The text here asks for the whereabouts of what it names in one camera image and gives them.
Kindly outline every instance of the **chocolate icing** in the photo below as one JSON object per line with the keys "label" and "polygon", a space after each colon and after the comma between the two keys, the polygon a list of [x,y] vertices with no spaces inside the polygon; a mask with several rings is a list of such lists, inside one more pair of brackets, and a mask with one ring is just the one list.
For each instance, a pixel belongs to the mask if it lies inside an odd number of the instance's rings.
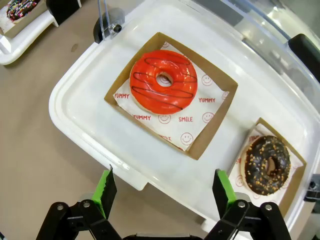
{"label": "chocolate icing", "polygon": [[[275,169],[270,170],[271,160]],[[259,195],[270,195],[285,183],[290,171],[290,156],[284,143],[275,136],[261,136],[246,152],[245,180]]]}

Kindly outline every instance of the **white plastic tray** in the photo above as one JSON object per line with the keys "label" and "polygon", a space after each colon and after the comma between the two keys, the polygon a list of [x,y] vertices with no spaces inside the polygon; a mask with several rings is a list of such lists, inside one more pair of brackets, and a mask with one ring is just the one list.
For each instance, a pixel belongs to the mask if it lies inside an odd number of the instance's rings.
{"label": "white plastic tray", "polygon": [[49,10],[42,13],[14,38],[0,34],[0,65],[8,65],[17,60],[36,38],[51,24],[58,27],[58,23]]}
{"label": "white plastic tray", "polygon": [[[239,84],[226,117],[198,161],[154,138],[104,101],[118,74],[156,32],[196,51]],[[126,16],[117,36],[93,43],[58,82],[49,100],[51,119],[136,189],[150,183],[204,217],[208,231],[219,220],[212,193],[215,169],[230,169],[248,130],[262,117],[307,161],[285,216],[290,230],[319,162],[320,116],[288,77],[280,77],[241,40],[231,26],[192,1],[146,0]]]}

